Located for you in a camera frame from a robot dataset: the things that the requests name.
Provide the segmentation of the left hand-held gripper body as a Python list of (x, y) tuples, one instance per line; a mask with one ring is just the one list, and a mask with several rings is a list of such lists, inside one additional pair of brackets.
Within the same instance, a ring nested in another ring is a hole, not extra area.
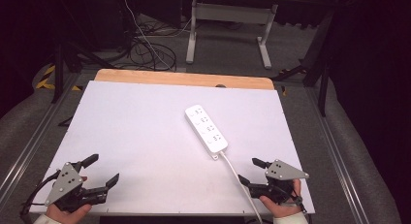
[(108, 188), (86, 189), (79, 174), (89, 163), (65, 163), (45, 200), (45, 206), (56, 205), (62, 211), (74, 212), (84, 205), (100, 205), (107, 199)]

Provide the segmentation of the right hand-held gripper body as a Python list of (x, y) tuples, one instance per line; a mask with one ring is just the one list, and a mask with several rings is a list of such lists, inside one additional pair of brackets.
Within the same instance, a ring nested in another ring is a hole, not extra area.
[(293, 196), (293, 180), (309, 178), (309, 174), (278, 159), (270, 163), (270, 167), (265, 171), (267, 182), (249, 184), (251, 197), (266, 196), (279, 205), (301, 205), (302, 197)]

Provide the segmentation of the person's left hand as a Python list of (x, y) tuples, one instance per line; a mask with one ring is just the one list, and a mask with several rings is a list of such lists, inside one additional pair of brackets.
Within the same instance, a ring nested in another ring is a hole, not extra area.
[(91, 210), (90, 204), (86, 204), (74, 212), (62, 211), (56, 205), (50, 205), (47, 207), (46, 216), (60, 224), (78, 224)]

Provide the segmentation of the person's right hand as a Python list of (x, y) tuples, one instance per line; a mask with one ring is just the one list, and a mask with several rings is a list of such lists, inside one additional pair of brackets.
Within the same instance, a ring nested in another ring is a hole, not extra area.
[[(297, 197), (300, 195), (301, 182), (299, 179), (293, 180), (293, 196)], [(281, 206), (273, 202), (270, 198), (266, 196), (261, 196), (260, 201), (263, 205), (272, 213), (274, 218), (284, 218), (301, 212), (300, 206)]]

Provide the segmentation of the white power strip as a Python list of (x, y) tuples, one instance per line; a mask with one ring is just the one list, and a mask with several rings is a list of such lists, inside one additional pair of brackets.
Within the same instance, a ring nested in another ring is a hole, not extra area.
[(185, 118), (213, 160), (228, 147), (228, 142), (200, 105), (185, 110)]

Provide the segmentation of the yellow black floor tape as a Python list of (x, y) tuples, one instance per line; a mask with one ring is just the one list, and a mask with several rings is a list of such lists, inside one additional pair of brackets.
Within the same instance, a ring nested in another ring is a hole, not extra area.
[(54, 83), (49, 83), (48, 80), (51, 78), (52, 73), (55, 70), (54, 65), (50, 65), (45, 72), (43, 73), (42, 77), (40, 78), (39, 82), (36, 84), (37, 89), (50, 89), (53, 90), (55, 88)]

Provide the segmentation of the black metal stand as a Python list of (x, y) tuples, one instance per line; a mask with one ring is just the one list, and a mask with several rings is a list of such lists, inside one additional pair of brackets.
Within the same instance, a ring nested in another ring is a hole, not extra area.
[(326, 115), (325, 105), (329, 79), (326, 41), (329, 36), (333, 14), (334, 9), (329, 9), (326, 12), (300, 65), (289, 71), (284, 70), (278, 76), (271, 78), (273, 81), (283, 81), (297, 73), (306, 71), (302, 81), (304, 86), (313, 87), (318, 80), (321, 80), (317, 106), (322, 116)]
[(112, 68), (109, 62), (73, 41), (56, 42), (54, 47), (54, 94), (51, 101), (53, 104), (60, 99), (64, 91), (64, 65), (67, 65), (69, 70), (74, 73), (79, 73), (82, 70), (79, 59), (80, 54), (102, 68)]

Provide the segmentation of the aluminium floor rail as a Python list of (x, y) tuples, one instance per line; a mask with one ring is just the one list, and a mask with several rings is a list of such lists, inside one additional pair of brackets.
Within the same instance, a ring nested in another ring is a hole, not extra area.
[(321, 129), (324, 133), (327, 142), (327, 149), (332, 160), (334, 170), (338, 176), (339, 183), (344, 192), (344, 196), (348, 202), (350, 210), (353, 214), (356, 224), (369, 224), (369, 219), (364, 211), (364, 206), (360, 200), (359, 194), (356, 190), (353, 179), (351, 178), (345, 162), (340, 154), (338, 145), (332, 134), (332, 130), (327, 119), (321, 115), (320, 109), (317, 104), (316, 92), (313, 88), (306, 88), (305, 92), (310, 100), (311, 106), (313, 107), (317, 119), (320, 122)]
[(55, 103), (53, 90), (36, 89), (0, 119), (0, 205), (14, 193), (79, 77), (79, 73), (65, 76), (63, 92)]

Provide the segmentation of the white desk frame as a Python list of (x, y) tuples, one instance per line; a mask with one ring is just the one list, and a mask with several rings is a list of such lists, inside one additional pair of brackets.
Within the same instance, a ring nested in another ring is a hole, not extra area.
[(265, 69), (272, 67), (266, 42), (269, 37), (270, 29), (272, 28), (274, 18), (277, 12), (277, 5), (272, 5), (269, 9), (227, 6), (217, 4), (204, 4), (199, 0), (192, 0), (191, 2), (191, 25), (190, 35), (188, 40), (188, 48), (185, 61), (188, 64), (194, 62), (195, 47), (196, 47), (196, 22), (200, 20), (217, 20), (217, 21), (231, 21), (240, 23), (264, 24), (265, 32), (262, 36), (256, 39), (257, 45), (262, 57)]

